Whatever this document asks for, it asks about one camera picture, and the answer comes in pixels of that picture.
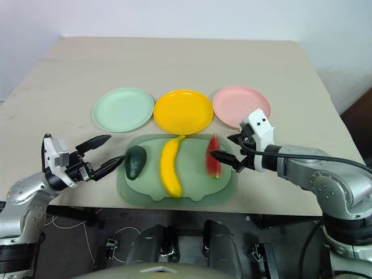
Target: cutting board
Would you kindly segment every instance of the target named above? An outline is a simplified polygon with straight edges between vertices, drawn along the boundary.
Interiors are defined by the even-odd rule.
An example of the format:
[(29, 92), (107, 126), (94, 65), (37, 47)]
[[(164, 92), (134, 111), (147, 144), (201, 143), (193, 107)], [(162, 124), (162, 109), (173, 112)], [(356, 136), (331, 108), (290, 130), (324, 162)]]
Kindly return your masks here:
[[(164, 144), (174, 137), (171, 134), (143, 135), (130, 142), (127, 148), (144, 147), (148, 159), (134, 181), (126, 177), (124, 164), (119, 167), (117, 190), (120, 197), (140, 206), (212, 206), (227, 201), (236, 190), (237, 176), (227, 165), (223, 165), (218, 179), (206, 173), (205, 152), (212, 135), (191, 135), (181, 142), (175, 167), (183, 186), (183, 197), (174, 199), (167, 194), (160, 180), (159, 161)], [(230, 153), (227, 141), (220, 137), (219, 141), (221, 149)]]

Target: watermelon slice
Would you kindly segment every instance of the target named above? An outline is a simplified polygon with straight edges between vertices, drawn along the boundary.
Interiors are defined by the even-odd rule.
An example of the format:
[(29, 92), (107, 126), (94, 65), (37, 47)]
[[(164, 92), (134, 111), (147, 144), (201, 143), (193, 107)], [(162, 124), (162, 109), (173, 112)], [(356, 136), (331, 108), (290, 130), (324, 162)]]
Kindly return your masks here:
[(205, 168), (209, 176), (213, 178), (221, 177), (221, 163), (211, 156), (209, 151), (220, 149), (219, 138), (215, 133), (209, 141), (207, 151), (205, 153)]

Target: table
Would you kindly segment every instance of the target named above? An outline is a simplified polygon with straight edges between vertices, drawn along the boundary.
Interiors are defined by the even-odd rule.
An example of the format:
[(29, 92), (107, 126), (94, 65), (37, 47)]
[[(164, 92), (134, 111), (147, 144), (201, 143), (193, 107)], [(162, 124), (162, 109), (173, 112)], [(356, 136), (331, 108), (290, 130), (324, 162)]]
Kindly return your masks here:
[[(211, 100), (221, 88), (245, 85), (264, 94), (273, 112), (277, 145), (320, 148), (332, 156), (362, 159), (314, 68), (291, 41), (157, 38), (62, 38), (0, 107), (0, 200), (18, 179), (40, 170), (42, 136), (49, 132), (74, 146), (107, 132), (92, 121), (94, 103), (120, 87), (140, 87), (155, 100), (192, 88)], [(201, 133), (226, 137), (235, 131), (215, 116)], [(87, 153), (94, 167), (121, 155), (143, 134), (165, 133), (152, 118), (130, 133), (113, 133)], [(136, 208), (116, 192), (116, 172), (97, 183), (67, 189), (54, 205)], [(315, 197), (275, 173), (244, 170), (235, 197), (214, 207), (169, 208), (215, 212), (321, 214)]]

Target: banana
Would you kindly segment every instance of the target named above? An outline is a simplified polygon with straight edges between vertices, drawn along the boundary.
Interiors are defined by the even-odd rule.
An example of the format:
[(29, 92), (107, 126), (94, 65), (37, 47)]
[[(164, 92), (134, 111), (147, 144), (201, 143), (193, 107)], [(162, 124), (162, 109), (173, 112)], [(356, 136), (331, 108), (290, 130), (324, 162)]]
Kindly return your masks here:
[(180, 148), (180, 143), (185, 137), (184, 135), (180, 135), (177, 138), (170, 139), (164, 145), (160, 156), (160, 179), (165, 190), (173, 198), (182, 197), (182, 186), (176, 175), (174, 161)]

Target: black wire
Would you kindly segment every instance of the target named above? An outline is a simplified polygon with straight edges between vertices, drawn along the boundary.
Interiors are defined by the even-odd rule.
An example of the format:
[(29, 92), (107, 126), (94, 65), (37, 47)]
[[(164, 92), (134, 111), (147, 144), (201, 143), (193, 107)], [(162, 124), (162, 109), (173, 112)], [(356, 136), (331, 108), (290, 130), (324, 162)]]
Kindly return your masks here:
[(307, 236), (306, 240), (305, 240), (305, 243), (303, 244), (303, 247), (301, 249), (301, 253), (300, 253), (300, 259), (298, 261), (298, 278), (299, 279), (302, 279), (302, 276), (303, 276), (303, 261), (305, 259), (305, 254), (306, 254), (306, 250), (307, 250), (307, 247), (309, 246), (310, 244), (310, 241), (312, 240), (313, 236), (315, 235), (316, 231), (318, 230), (318, 228), (323, 224), (323, 220), (320, 220), (319, 223), (317, 223), (313, 229), (311, 230), (311, 232), (309, 233), (309, 235)]
[(45, 172), (45, 158), (44, 158), (44, 138), (42, 138), (42, 144), (41, 144), (41, 171)]
[(33, 276), (33, 278), (35, 278), (35, 275), (36, 275), (37, 261), (38, 261), (39, 253), (40, 253), (40, 245), (45, 241), (46, 238), (47, 238), (47, 236), (45, 235), (44, 232), (42, 232), (40, 234), (40, 237), (39, 237), (39, 242), (37, 243), (37, 248), (36, 248), (35, 257), (34, 257), (34, 276)]
[(368, 275), (365, 275), (365, 274), (362, 274), (362, 273), (357, 273), (357, 272), (352, 272), (352, 271), (335, 271), (335, 276), (339, 276), (339, 275), (342, 275), (342, 274), (351, 274), (351, 275), (355, 275), (355, 276), (358, 276), (358, 277), (363, 277), (363, 278), (366, 278), (366, 279), (372, 279), (372, 277), (370, 277)]
[(244, 148), (244, 151), (248, 151), (249, 153), (255, 154), (255, 155), (261, 155), (261, 156), (274, 156), (278, 158), (292, 158), (292, 159), (309, 159), (309, 160), (322, 160), (322, 161), (331, 161), (331, 162), (339, 162), (344, 164), (350, 164), (355, 167), (359, 167), (365, 171), (367, 171), (369, 174), (372, 175), (372, 169), (369, 167), (357, 163), (351, 160), (347, 160), (344, 158), (337, 158), (337, 157), (329, 157), (329, 156), (317, 156), (317, 155), (303, 155), (303, 154), (286, 154), (286, 153), (275, 153), (275, 152), (266, 152), (266, 151), (256, 151), (254, 149), (251, 149), (246, 146), (246, 144), (243, 142), (241, 138), (238, 139), (239, 145)]

